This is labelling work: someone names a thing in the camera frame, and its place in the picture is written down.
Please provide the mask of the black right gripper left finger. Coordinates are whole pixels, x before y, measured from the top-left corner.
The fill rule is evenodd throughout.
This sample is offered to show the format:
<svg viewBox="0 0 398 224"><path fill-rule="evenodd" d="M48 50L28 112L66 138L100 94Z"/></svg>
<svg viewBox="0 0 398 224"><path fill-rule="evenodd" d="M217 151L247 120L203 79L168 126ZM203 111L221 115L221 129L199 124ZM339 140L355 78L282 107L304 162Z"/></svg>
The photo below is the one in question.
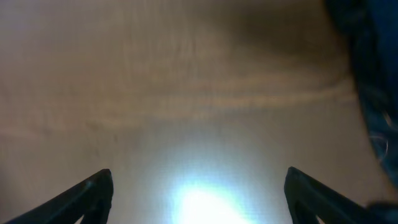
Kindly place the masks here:
<svg viewBox="0 0 398 224"><path fill-rule="evenodd" d="M109 169L102 169L42 205L6 224L106 224L114 188Z"/></svg>

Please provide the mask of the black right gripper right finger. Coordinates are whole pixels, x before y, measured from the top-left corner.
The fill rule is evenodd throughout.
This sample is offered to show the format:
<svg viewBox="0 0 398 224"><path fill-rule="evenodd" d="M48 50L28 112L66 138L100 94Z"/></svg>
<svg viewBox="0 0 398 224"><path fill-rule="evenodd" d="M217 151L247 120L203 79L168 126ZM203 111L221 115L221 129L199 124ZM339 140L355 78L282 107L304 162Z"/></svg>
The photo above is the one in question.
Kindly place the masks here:
<svg viewBox="0 0 398 224"><path fill-rule="evenodd" d="M294 167L289 167L284 193L294 224L397 223L397 204L376 202L364 208Z"/></svg>

